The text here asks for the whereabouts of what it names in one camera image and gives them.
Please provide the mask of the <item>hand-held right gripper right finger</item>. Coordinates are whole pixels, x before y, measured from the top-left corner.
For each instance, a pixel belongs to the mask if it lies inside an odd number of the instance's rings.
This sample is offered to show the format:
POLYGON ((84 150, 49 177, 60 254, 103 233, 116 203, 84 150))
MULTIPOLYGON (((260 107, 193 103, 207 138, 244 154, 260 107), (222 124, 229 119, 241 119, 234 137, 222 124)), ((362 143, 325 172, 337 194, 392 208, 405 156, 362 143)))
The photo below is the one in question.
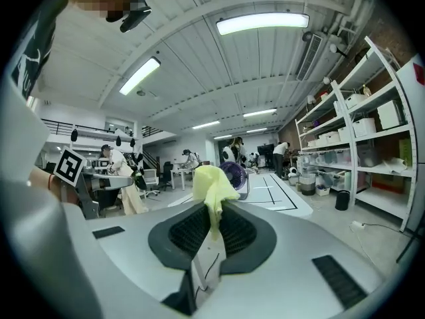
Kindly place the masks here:
POLYGON ((324 256, 333 257, 366 294, 382 284, 382 275, 370 261, 319 225, 257 205, 232 205, 269 223, 277 243, 253 272, 222 276, 199 308, 199 319, 352 317, 313 263, 324 256))

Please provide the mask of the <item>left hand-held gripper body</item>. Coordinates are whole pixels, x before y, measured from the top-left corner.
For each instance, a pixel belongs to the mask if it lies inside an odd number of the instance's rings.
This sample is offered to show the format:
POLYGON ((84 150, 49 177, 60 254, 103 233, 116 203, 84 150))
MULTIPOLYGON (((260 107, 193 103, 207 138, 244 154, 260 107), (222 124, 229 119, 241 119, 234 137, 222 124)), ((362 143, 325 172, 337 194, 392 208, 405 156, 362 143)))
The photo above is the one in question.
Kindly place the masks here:
POLYGON ((92 199, 92 175, 83 172, 85 165, 83 156, 64 146, 53 175, 60 181, 60 200, 69 203, 69 195, 72 193, 84 217, 95 219, 99 215, 99 203, 92 199))

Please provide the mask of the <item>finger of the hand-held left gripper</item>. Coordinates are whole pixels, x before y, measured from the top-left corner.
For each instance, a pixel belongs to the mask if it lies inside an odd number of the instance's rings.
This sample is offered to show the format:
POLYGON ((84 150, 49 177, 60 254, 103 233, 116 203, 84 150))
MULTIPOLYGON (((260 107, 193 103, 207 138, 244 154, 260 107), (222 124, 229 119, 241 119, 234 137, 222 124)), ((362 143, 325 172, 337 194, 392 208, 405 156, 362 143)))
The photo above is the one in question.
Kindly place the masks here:
POLYGON ((100 189, 115 190, 133 185, 131 176, 99 175, 100 189))

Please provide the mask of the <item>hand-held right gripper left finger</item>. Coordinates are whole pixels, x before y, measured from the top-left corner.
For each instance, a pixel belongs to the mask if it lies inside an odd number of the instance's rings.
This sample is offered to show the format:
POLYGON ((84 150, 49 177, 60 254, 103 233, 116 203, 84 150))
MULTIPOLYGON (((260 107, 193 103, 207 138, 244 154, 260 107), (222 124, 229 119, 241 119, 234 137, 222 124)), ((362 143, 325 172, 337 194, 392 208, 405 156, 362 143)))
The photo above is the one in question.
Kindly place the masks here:
POLYGON ((203 203, 93 219, 87 225, 110 260, 136 286, 184 315, 196 312, 192 261, 210 229, 203 203))

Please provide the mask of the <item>yellow cleaning cloth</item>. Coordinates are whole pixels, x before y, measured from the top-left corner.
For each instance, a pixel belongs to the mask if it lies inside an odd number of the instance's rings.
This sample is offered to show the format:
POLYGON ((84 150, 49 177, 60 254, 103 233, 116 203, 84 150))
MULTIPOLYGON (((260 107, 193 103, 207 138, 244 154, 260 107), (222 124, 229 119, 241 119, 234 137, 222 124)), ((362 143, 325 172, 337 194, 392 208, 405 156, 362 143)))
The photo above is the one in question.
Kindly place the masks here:
POLYGON ((208 210, 212 240, 216 241, 219 236, 222 202, 239 198, 240 194, 233 188, 227 176, 219 167, 202 165, 195 170, 193 199, 202 201, 208 210))

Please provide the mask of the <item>grey round fan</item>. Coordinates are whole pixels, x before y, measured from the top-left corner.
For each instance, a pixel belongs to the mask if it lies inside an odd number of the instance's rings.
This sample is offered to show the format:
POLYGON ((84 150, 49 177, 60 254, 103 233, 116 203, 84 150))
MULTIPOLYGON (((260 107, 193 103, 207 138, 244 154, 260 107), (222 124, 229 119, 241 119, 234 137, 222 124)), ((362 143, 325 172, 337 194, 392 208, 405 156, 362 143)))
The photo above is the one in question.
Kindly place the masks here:
POLYGON ((241 200, 246 200, 250 192, 249 176, 239 164, 226 161, 219 168, 224 172, 231 186, 239 193, 241 200))

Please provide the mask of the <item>person's left forearm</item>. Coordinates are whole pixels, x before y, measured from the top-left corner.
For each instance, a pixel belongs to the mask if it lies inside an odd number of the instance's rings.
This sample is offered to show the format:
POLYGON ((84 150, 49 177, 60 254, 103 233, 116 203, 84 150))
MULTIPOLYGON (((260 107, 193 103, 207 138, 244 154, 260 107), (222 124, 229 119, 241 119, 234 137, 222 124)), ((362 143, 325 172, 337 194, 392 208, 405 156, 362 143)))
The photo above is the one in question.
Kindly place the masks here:
POLYGON ((47 173, 38 167, 34 167, 30 173, 29 181, 32 187, 48 190, 61 203, 78 205, 79 198, 75 192, 75 188, 65 183, 54 174, 47 173))

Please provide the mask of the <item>white office chair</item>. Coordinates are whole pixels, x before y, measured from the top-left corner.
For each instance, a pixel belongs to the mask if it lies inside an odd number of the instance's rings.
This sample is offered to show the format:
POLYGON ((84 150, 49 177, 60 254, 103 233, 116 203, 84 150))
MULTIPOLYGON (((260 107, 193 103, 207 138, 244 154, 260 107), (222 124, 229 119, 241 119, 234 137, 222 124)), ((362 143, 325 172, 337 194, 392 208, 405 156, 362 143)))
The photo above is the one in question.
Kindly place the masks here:
POLYGON ((146 188, 143 190, 143 196, 145 198, 147 198, 147 196, 151 194, 153 194, 154 196, 158 196, 160 194, 160 190, 158 190, 159 178, 157 176, 157 170, 145 169, 143 179, 146 184, 146 188))

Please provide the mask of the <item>black staircase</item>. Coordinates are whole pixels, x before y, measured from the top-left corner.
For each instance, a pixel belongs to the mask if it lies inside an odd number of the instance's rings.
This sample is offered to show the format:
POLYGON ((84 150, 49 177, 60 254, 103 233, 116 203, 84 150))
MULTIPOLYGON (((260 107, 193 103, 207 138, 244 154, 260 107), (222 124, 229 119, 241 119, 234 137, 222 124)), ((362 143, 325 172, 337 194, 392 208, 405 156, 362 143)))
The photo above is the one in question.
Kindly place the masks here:
POLYGON ((162 131, 160 129, 152 128, 151 126, 144 126, 141 129, 144 168, 150 167, 156 171, 159 171, 159 158, 150 154, 147 149, 149 144, 152 144, 157 140, 157 135, 159 135, 161 132, 162 131))

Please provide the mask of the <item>black mezzanine railing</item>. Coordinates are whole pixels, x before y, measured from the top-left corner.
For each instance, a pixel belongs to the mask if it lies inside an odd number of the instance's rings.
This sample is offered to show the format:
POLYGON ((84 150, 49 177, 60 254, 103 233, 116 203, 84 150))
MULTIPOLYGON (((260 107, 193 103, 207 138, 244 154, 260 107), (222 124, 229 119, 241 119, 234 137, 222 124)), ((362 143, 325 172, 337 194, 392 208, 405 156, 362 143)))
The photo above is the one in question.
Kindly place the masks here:
POLYGON ((89 126, 82 126, 82 125, 76 125, 76 124, 70 124, 67 122, 59 122, 56 120, 48 120, 48 119, 41 119, 44 125, 49 129, 51 134, 60 134, 60 135, 71 135, 73 130, 77 130, 78 133, 82 131, 90 132, 90 133, 101 133, 101 134, 114 134, 111 130, 105 130, 100 128, 93 128, 89 126))

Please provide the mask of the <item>black office chair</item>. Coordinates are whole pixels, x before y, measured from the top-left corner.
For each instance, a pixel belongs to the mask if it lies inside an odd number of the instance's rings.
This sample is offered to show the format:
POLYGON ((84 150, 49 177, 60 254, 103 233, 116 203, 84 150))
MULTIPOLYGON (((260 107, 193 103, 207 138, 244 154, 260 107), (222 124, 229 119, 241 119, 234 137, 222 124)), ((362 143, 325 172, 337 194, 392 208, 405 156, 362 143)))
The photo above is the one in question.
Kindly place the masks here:
POLYGON ((166 190, 168 187, 172 187, 172 177, 173 177, 173 164, 170 161, 166 161, 163 165, 163 173, 159 178, 159 188, 166 190))

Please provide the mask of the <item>black waste bin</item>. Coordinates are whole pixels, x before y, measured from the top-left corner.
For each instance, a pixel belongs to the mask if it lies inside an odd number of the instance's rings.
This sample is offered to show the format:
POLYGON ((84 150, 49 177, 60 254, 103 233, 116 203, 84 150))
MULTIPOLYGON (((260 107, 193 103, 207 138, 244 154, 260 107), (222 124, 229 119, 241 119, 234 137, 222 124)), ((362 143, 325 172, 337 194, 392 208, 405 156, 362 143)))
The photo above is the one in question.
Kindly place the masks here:
POLYGON ((338 211, 346 211, 349 208, 351 193, 346 190, 341 190, 337 193, 335 200, 335 208, 338 211))

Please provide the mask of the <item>white mesh waste bin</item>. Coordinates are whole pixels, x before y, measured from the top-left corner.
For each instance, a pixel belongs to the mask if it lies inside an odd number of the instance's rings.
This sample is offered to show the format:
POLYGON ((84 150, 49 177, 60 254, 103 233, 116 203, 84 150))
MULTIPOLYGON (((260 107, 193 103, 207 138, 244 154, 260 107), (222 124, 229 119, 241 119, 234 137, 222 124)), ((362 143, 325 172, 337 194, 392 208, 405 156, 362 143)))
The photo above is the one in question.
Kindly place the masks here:
POLYGON ((303 195, 315 195, 316 190, 316 174, 306 173, 299 177, 300 190, 303 195))

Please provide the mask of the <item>white metal shelving rack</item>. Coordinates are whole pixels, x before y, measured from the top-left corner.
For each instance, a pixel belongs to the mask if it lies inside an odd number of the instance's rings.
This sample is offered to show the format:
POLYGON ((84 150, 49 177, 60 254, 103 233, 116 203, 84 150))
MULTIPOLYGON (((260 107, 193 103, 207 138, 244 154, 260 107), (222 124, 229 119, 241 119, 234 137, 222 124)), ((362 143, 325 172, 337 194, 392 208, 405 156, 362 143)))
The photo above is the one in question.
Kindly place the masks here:
POLYGON ((355 131, 353 128, 353 122, 349 115, 349 110, 345 103, 345 99, 343 97, 343 93, 342 93, 340 85, 335 80, 333 80, 331 81, 331 87, 332 87, 332 91, 326 96, 324 100, 319 102, 314 108, 308 111, 303 118, 296 120, 296 129, 298 132, 299 143, 301 146, 300 150, 301 150, 301 153, 303 154, 310 152, 311 150, 317 151, 321 148, 330 148, 333 146, 342 146, 343 144, 349 144, 350 154, 351 154, 351 168, 350 168, 351 184, 350 184, 350 190, 349 190, 349 193, 350 193, 349 206, 351 207, 355 204, 355 197, 357 194, 357 184, 358 184, 358 171, 357 171, 358 159, 357 159, 357 147, 355 144, 355 131), (314 121, 322 118, 324 115, 326 115, 333 109, 334 100, 337 101, 338 110, 339 110, 338 115, 332 118, 331 120, 328 120, 325 123, 319 125, 318 127, 315 127, 312 130, 308 130, 307 132, 300 134, 299 125, 306 124, 306 123, 313 123, 314 121), (326 128, 334 128, 334 125, 341 120, 344 120, 346 130, 348 131, 348 137, 346 141, 326 143, 326 144, 321 144, 315 147, 303 146, 303 140, 306 136, 318 134, 320 132, 325 131, 326 128))
POLYGON ((401 68, 389 49, 365 37, 366 51, 349 73, 337 82, 344 99, 353 94, 370 97, 381 89, 396 88, 409 132, 355 142, 358 184, 355 204, 365 203, 397 219, 405 230, 414 203, 418 179, 416 135, 410 108, 396 72, 401 68))

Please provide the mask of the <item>person's black printed t-shirt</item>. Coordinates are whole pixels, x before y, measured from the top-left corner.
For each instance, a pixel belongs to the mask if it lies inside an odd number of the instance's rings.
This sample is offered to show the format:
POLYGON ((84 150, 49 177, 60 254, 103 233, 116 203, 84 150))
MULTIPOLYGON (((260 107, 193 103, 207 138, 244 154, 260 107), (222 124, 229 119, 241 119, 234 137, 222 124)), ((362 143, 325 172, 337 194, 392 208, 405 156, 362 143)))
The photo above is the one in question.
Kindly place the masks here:
POLYGON ((68 0, 44 0, 31 15, 17 41, 9 64, 11 78, 27 99, 46 64, 56 29, 56 19, 68 5, 68 0))

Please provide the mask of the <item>group of white storage bins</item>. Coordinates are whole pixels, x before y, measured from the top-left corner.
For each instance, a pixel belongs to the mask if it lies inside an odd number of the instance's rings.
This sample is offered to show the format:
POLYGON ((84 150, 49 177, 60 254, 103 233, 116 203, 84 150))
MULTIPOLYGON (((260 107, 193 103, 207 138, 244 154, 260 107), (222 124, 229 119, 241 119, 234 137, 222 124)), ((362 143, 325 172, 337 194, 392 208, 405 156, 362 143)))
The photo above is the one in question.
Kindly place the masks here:
POLYGON ((400 101, 394 87, 383 88, 370 97, 353 94, 342 100, 332 92, 296 121, 301 149, 318 150, 351 140, 365 142, 409 132, 404 108, 398 108, 400 101))

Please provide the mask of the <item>white ceiling air conditioner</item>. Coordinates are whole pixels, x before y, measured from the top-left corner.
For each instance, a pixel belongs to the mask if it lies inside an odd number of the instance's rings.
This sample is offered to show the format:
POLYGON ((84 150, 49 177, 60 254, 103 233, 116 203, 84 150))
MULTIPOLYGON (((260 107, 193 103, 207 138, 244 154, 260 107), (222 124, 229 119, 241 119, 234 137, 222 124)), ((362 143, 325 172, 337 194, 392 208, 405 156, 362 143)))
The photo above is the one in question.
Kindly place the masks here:
POLYGON ((305 43, 304 52, 299 63, 296 80, 304 81, 310 73, 313 64, 323 44, 324 37, 321 34, 308 31, 303 34, 302 41, 305 43))

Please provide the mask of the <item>white board with red sticker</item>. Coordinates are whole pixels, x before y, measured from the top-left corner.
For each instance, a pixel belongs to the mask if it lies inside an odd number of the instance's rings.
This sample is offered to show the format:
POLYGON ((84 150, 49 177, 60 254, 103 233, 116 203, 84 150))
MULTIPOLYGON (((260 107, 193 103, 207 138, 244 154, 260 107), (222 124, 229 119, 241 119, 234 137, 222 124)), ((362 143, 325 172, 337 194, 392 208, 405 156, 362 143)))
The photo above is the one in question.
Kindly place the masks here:
POLYGON ((425 64, 415 54, 396 74, 412 115, 418 163, 425 164, 425 64))

